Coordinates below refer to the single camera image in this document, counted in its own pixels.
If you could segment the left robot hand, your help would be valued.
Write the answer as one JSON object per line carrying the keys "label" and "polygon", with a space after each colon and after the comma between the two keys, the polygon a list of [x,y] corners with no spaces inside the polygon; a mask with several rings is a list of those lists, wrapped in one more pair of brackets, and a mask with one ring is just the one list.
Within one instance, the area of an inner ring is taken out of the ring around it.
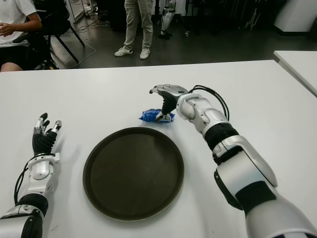
{"label": "left robot hand", "polygon": [[32,149],[35,156],[52,152],[62,122],[57,120],[53,127],[47,130],[49,124],[48,113],[40,115],[35,123],[32,136]]}

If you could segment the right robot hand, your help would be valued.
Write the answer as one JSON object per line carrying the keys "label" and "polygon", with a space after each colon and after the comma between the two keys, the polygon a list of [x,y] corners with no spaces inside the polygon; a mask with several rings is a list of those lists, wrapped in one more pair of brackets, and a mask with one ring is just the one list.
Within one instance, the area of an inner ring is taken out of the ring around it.
{"label": "right robot hand", "polygon": [[163,105],[161,113],[156,120],[161,119],[163,116],[176,109],[177,102],[180,96],[187,94],[188,90],[179,86],[171,84],[160,84],[154,86],[150,91],[150,94],[157,93],[163,97]]}

